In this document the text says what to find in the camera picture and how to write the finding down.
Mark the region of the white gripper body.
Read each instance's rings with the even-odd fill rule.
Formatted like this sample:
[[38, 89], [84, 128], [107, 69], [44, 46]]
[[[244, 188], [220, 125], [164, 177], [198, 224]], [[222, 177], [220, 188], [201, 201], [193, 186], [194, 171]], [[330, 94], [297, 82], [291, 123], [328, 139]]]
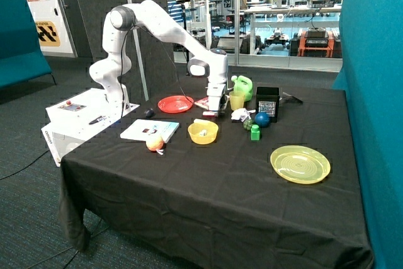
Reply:
[[223, 110], [227, 97], [225, 95], [227, 91], [226, 84], [214, 84], [209, 83], [207, 86], [208, 97], [208, 109], [211, 112], [219, 112]]

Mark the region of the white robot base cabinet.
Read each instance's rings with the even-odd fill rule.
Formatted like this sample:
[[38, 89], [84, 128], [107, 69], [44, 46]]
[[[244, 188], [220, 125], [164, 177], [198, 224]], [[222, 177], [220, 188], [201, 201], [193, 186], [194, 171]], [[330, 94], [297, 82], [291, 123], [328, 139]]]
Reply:
[[[55, 165], [60, 166], [63, 156], [138, 107], [138, 104], [129, 103], [124, 111], [112, 112], [106, 92], [91, 88], [46, 108], [50, 123], [42, 127], [42, 134]], [[89, 124], [99, 116], [106, 116], [106, 119]]]

